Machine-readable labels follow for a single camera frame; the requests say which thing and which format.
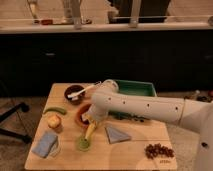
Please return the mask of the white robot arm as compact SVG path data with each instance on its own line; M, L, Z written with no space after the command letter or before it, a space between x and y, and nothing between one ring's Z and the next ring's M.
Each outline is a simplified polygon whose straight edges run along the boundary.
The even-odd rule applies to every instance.
M110 111L178 125L200 135L194 171L213 171L213 103L144 96L137 81L105 80L92 94L89 116L96 122Z

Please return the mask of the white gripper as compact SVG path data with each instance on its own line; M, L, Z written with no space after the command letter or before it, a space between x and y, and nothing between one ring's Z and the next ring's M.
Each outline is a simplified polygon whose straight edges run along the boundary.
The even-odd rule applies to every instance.
M86 134L90 135L92 133L92 130L93 132L96 131L96 129L98 128L98 123L102 122L106 118L106 111L96 109L96 108L90 108L87 114L88 114L88 120L90 124L87 128Z

